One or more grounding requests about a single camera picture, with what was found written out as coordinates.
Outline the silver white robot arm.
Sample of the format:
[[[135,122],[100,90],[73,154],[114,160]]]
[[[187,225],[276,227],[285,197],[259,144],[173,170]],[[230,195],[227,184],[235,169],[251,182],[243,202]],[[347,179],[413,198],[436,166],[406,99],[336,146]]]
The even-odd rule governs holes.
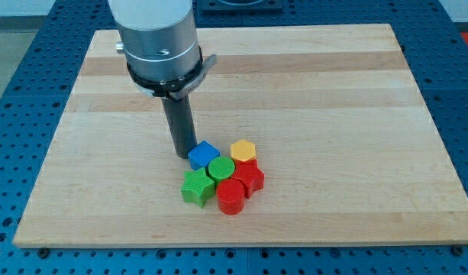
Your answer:
[[[109,0],[131,69],[159,82],[178,79],[200,61],[192,0]]]

